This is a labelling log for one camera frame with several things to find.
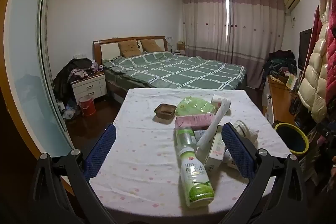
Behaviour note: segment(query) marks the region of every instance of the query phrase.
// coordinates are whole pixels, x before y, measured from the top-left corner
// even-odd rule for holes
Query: silver screw
[[[258,151],[258,153],[259,153],[259,155],[261,155],[261,156],[266,156],[266,155],[267,155],[267,151],[266,151],[265,149],[260,149],[260,150]]]
[[[293,154],[291,154],[291,155],[289,156],[289,158],[290,158],[291,160],[296,160],[296,156],[293,155]]]
[[[77,148],[71,151],[71,155],[73,155],[73,156],[77,156],[79,153],[80,153],[80,151]]]
[[[43,153],[43,154],[40,156],[40,159],[41,159],[41,160],[45,160],[47,157],[48,157],[48,154],[47,154],[47,153]]]

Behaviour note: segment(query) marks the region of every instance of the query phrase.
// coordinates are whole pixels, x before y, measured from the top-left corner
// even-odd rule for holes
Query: pink box
[[[190,115],[190,116],[177,116],[175,120],[175,128],[191,127],[192,130],[207,129],[211,124],[214,116],[211,113]]]

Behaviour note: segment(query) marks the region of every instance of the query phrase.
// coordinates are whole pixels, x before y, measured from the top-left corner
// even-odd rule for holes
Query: red trash bin
[[[93,98],[90,95],[81,97],[78,100],[78,104],[81,108],[83,116],[90,116],[96,113],[95,103],[93,102]]]

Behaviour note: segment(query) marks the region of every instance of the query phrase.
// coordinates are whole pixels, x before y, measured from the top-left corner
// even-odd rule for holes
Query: brown plastic tray
[[[170,120],[175,115],[176,106],[160,104],[154,112],[158,118]]]

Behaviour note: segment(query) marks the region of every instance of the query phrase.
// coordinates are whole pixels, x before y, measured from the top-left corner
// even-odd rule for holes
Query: tablecloth
[[[98,175],[90,184],[107,209],[147,217],[199,216],[228,211],[245,189],[248,180],[225,164],[210,177],[215,199],[208,206],[188,209],[174,148],[174,120],[155,120],[155,108],[177,105],[187,96],[211,101],[213,94],[231,99],[230,115],[220,124],[242,120],[259,130],[258,148],[273,156],[287,157],[287,146],[244,90],[130,89],[114,121],[117,138]],[[271,190],[268,187],[264,194]]]

